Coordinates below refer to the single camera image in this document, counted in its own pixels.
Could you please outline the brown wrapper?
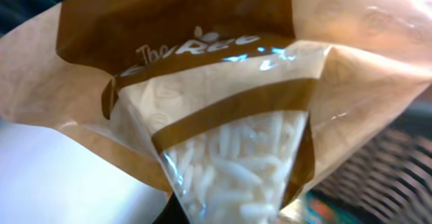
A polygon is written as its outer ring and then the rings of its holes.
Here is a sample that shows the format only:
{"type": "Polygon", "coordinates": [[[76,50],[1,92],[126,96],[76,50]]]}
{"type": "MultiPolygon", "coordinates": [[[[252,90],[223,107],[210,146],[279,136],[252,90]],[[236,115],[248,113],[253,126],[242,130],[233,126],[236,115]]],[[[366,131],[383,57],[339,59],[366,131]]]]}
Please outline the brown wrapper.
{"type": "Polygon", "coordinates": [[[272,223],[431,85],[431,0],[65,0],[1,38],[1,117],[193,223],[272,223]]]}

